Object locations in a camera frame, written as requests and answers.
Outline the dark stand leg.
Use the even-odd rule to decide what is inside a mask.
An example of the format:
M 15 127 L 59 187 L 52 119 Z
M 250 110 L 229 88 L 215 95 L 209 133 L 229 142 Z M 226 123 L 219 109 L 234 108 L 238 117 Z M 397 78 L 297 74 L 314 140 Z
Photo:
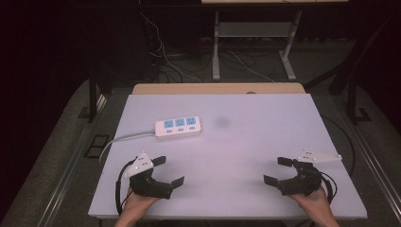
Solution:
M 100 99 L 109 91 L 106 74 L 100 69 L 91 69 L 88 73 L 89 105 L 81 109 L 79 118 L 87 118 L 92 123 L 99 113 Z
M 356 125 L 358 122 L 370 122 L 372 118 L 364 108 L 357 107 L 357 78 L 350 78 L 348 83 L 347 116 Z

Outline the person's left hand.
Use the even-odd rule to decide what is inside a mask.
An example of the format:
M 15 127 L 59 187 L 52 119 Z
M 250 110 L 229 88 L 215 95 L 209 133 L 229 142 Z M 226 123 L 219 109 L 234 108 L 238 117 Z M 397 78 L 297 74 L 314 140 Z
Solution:
M 122 216 L 141 218 L 159 198 L 136 195 L 131 188 L 128 190 Z

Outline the grey metal stand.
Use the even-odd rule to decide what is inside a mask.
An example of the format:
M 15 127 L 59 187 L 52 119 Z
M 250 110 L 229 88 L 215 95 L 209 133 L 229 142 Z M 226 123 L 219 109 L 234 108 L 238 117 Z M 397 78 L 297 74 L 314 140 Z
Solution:
M 279 51 L 281 62 L 289 80 L 296 76 L 288 55 L 295 40 L 303 12 L 296 11 L 289 22 L 223 22 L 219 12 L 215 13 L 212 55 L 212 80 L 220 81 L 218 41 L 220 38 L 286 38 L 287 45 Z

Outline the aluminium floor rail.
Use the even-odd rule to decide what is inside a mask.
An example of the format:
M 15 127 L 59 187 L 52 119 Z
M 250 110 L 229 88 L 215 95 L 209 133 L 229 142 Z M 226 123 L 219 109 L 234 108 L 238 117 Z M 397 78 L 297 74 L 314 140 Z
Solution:
M 74 94 L 68 101 L 55 129 L 44 146 L 38 166 L 50 194 L 40 213 L 36 227 L 51 227 L 78 170 L 93 130 L 90 108 L 102 111 L 107 99 L 104 95 L 92 100 L 87 95 Z
M 356 137 L 357 143 L 361 147 L 361 155 L 363 156 L 367 166 L 371 169 L 387 204 L 391 207 L 392 212 L 401 225 L 401 196 L 396 192 L 389 177 L 385 173 L 383 166 L 375 157 L 374 150 L 369 146 L 367 139 L 363 136 L 359 127 L 351 125 L 350 129 L 352 134 Z

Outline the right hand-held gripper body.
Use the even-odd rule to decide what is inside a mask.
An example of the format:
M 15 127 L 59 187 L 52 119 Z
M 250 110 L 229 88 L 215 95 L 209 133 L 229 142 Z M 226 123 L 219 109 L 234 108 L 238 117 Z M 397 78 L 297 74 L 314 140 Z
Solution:
M 278 182 L 277 188 L 283 196 L 304 194 L 310 195 L 318 190 L 322 183 L 325 184 L 327 195 L 333 196 L 333 187 L 325 179 L 323 173 L 319 171 L 315 164 L 340 161 L 342 157 L 339 154 L 327 154 L 318 151 L 304 149 L 298 156 L 293 158 L 293 166 L 297 175 L 291 179 Z

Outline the black rectangular floor frame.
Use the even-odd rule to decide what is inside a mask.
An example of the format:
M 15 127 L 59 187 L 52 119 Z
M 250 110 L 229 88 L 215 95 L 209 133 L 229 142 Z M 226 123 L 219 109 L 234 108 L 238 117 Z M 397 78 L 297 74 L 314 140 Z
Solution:
M 88 159 L 98 159 L 101 151 L 106 147 L 109 142 L 108 134 L 96 134 L 89 147 L 84 153 L 84 157 Z

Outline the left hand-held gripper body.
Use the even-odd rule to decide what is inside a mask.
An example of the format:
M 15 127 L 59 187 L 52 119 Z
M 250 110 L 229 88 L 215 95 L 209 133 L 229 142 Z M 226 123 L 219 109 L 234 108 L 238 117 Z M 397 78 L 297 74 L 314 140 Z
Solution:
M 161 183 L 152 178 L 156 166 L 151 160 L 145 152 L 141 153 L 128 162 L 128 168 L 123 171 L 123 176 L 130 180 L 130 187 L 136 195 L 169 199 L 173 192 L 171 183 Z

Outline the person's right hand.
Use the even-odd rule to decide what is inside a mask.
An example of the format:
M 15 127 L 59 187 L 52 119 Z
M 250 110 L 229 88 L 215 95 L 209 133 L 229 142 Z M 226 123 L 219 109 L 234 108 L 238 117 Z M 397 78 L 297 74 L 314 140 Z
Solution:
M 324 214 L 328 214 L 330 211 L 325 191 L 321 187 L 312 192 L 309 196 L 305 196 L 304 194 L 295 194 L 290 195 L 289 197 L 296 201 L 310 218 L 321 218 Z

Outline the white power strip blue sockets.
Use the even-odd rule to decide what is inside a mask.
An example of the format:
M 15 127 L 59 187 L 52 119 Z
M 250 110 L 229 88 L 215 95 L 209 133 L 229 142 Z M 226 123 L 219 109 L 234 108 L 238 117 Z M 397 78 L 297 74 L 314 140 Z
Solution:
M 154 124 L 154 135 L 157 140 L 183 138 L 200 135 L 201 120 L 198 116 L 179 117 L 157 121 Z

